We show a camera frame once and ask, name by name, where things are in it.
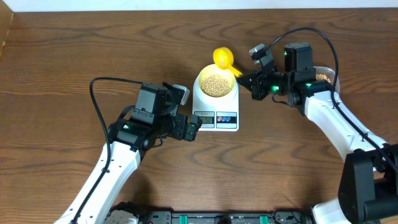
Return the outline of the yellow measuring scoop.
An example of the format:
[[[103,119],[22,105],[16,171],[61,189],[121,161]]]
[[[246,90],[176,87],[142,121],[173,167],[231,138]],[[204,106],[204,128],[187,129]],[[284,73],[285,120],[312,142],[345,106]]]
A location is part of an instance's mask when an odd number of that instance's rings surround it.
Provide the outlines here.
[[[222,70],[229,70],[236,78],[242,76],[242,73],[233,67],[234,56],[229,48],[220,47],[215,49],[213,51],[213,61],[218,68]]]

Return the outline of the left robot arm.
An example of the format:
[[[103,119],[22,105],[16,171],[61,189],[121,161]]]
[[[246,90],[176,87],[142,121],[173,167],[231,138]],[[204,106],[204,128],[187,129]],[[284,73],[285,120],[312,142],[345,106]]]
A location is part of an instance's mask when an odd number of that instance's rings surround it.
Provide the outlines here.
[[[99,160],[58,223],[104,223],[122,186],[146,152],[158,147],[157,140],[194,141],[201,120],[178,113],[189,94],[181,85],[143,83],[137,103],[105,127],[106,143]]]

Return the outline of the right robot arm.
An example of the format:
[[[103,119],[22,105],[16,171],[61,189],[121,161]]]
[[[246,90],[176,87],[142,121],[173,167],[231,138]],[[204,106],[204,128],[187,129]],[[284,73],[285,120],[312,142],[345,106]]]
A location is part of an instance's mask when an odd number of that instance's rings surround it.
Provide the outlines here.
[[[254,100],[286,95],[288,106],[314,122],[341,156],[344,167],[336,199],[312,207],[304,223],[376,223],[397,215],[397,145],[366,128],[343,104],[329,81],[316,79],[312,48],[306,42],[284,47],[285,70],[260,44],[249,52],[259,70],[238,83]]]

